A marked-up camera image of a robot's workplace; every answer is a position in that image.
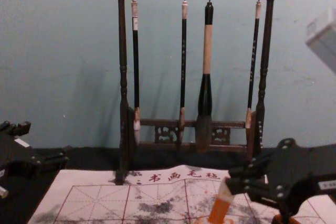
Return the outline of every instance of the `ink stain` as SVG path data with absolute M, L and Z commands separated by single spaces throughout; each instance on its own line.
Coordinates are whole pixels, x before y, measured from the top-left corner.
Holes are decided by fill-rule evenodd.
M 171 224 L 169 220 L 155 220 L 155 219 L 138 219 L 131 224 Z
M 142 176 L 141 172 L 136 172 L 134 170 L 131 170 L 128 172 L 128 175 L 131 175 L 133 177 L 136 177 L 136 176 Z
M 206 195 L 205 198 L 203 200 L 201 200 L 200 202 L 198 202 L 195 206 L 189 206 L 189 208 L 192 208 L 193 211 L 195 213 L 204 213 L 204 214 L 210 214 L 212 207 L 215 203 L 215 199 L 216 196 L 215 195 Z
M 57 217 L 57 213 L 59 211 L 59 207 L 61 205 L 58 204 L 56 206 L 54 206 L 49 212 L 44 212 L 42 214 L 38 214 L 35 218 L 34 218 L 34 222 L 36 224 L 49 224 L 49 223 L 53 223 Z
M 242 206 L 237 204 L 231 204 L 227 214 L 228 215 L 235 215 L 233 213 L 233 210 L 237 210 L 239 212 L 243 212 L 247 216 L 245 217 L 239 217 L 239 224 L 262 224 L 262 222 L 259 220 L 258 213 L 253 213 L 248 206 Z
M 90 221 L 90 224 L 105 224 L 106 222 L 104 220 L 92 220 Z
M 170 212 L 173 209 L 173 205 L 171 204 L 171 201 L 174 199 L 171 198 L 167 200 L 166 202 L 162 202 L 161 204 L 155 204 L 155 205 L 148 205 L 146 203 L 140 203 L 138 206 L 138 209 L 145 212 L 150 212 L 152 214 L 164 214 L 166 212 Z
M 110 183 L 116 183 L 115 178 L 112 179 L 112 180 L 109 180 L 109 182 L 110 182 Z M 129 182 L 128 180 L 125 180 L 123 186 L 130 186 L 130 185 L 132 185 L 132 183 Z

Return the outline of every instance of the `black brush handle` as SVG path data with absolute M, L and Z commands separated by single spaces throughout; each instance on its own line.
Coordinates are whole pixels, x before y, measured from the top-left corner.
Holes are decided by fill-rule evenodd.
M 132 0 L 133 60 L 134 60 L 134 107 L 140 106 L 139 98 L 139 46 L 138 46 L 138 2 Z
M 214 7 L 208 2 L 205 7 L 205 29 L 204 29 L 204 52 L 203 52 L 203 76 L 198 98 L 198 114 L 211 115 L 212 93 L 211 93 L 211 58 L 212 58 L 212 21 Z
M 187 46 L 187 11 L 188 3 L 183 1 L 182 4 L 182 64 L 181 64 L 181 99 L 180 107 L 184 108 L 185 99 L 185 67 L 186 67 L 186 46 Z
M 254 24 L 253 48 L 252 48 L 251 71 L 250 71 L 250 84 L 249 84 L 249 89 L 248 89 L 247 107 L 249 109 L 251 109 L 251 107 L 252 107 L 254 72 L 255 72 L 255 66 L 256 66 L 256 54 L 257 54 L 258 33 L 259 33 L 260 9 L 261 9 L 261 3 L 258 1 L 257 5 L 256 5 L 256 20 L 255 20 L 255 24 Z

